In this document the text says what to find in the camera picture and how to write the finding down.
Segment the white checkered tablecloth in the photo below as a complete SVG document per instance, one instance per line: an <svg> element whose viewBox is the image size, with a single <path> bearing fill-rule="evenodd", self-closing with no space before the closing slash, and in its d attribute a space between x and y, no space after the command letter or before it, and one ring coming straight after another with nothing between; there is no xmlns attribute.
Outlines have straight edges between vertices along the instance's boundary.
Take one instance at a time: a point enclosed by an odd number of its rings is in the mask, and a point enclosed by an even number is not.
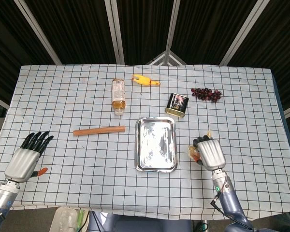
<svg viewBox="0 0 290 232"><path fill-rule="evenodd" d="M131 81L133 73L160 87ZM125 79L127 107L112 111L113 78ZM197 101L191 88L219 89L217 103ZM189 96L184 118L173 116L178 167L142 173L134 167L135 122L169 116L170 93ZM126 132L74 137L73 130L126 126ZM210 202L211 172L192 162L187 146L211 131L220 140L228 172L250 219L290 211L290 147L269 69L210 65L23 66L0 132L0 181L30 132L54 139L36 170L48 172L21 185L14 208L70 206L163 219L222 219Z"/></svg>

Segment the red grapes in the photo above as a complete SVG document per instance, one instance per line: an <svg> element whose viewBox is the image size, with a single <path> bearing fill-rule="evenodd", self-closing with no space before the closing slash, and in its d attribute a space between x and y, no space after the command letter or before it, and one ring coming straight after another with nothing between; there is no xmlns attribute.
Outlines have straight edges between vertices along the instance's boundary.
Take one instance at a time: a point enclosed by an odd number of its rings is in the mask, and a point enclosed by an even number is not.
<svg viewBox="0 0 290 232"><path fill-rule="evenodd" d="M208 88L192 88L192 95L199 100L211 100L212 102L217 102L221 98L221 92L218 89L211 90Z"/></svg>

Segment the black can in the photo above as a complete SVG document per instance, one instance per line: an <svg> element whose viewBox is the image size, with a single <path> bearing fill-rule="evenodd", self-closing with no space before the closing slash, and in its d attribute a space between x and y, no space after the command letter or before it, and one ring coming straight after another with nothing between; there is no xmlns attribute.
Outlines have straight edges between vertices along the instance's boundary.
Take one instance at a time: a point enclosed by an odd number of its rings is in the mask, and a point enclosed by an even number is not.
<svg viewBox="0 0 290 232"><path fill-rule="evenodd" d="M171 115L184 117L188 101L189 98L185 96L171 93L168 105L165 108L165 112Z"/></svg>

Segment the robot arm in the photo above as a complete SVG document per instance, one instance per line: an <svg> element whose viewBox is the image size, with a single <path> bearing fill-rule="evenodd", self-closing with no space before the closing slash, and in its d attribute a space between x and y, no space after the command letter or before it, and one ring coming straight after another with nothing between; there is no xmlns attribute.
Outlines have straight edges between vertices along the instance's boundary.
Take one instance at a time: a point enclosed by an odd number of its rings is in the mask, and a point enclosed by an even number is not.
<svg viewBox="0 0 290 232"><path fill-rule="evenodd" d="M237 198L233 184L228 174L223 170L226 165L226 159L222 152L218 140L210 139L207 135L199 137L193 141L193 146L199 152L197 157L190 154L198 164L212 172L213 185L217 191L217 195L212 200L211 205L222 213L224 216L233 220L234 223L226 228L226 232L251 232L262 231L253 228L250 221L245 216L241 204ZM222 209L216 205L216 201L220 200Z"/></svg>
<svg viewBox="0 0 290 232"><path fill-rule="evenodd" d="M28 135L6 168L4 174L7 181L0 182L0 225L19 193L19 184L31 177L41 176L47 171L47 168L39 171L34 171L34 168L46 146L53 139L53 136L45 139L48 134L47 131L42 135L41 132Z"/></svg>

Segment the stainless steel tray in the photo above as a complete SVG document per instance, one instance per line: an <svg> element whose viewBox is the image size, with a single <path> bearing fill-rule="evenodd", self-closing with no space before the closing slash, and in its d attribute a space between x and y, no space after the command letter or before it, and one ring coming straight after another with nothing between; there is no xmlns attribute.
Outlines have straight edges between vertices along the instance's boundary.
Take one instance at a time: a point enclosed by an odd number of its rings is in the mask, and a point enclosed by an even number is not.
<svg viewBox="0 0 290 232"><path fill-rule="evenodd" d="M177 167L176 134L170 117L142 117L135 125L135 167L169 173Z"/></svg>

